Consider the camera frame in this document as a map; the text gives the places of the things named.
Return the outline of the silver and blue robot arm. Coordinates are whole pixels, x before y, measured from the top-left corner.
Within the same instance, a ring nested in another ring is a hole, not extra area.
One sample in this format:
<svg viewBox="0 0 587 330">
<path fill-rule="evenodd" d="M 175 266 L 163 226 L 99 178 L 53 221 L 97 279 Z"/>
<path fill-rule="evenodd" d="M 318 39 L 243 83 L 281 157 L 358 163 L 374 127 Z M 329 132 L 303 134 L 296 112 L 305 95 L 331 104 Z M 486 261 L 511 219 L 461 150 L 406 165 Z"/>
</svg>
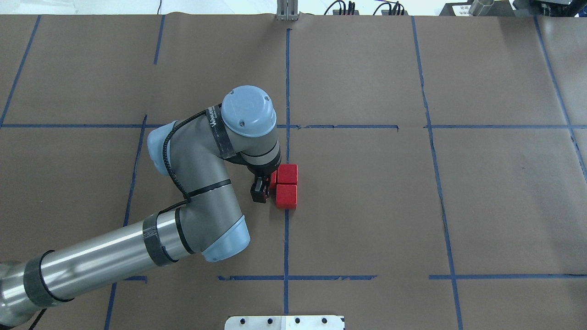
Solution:
<svg viewBox="0 0 587 330">
<path fill-rule="evenodd" d="M 243 251 L 251 238 L 226 163 L 253 174 L 251 197 L 266 203 L 281 163 L 277 115 L 256 86 L 233 88 L 223 101 L 147 138 L 157 171 L 170 177 L 182 201 L 143 221 L 25 263 L 1 265 L 1 328 L 28 322 L 37 311 L 155 267 L 200 253 L 208 262 Z"/>
</svg>

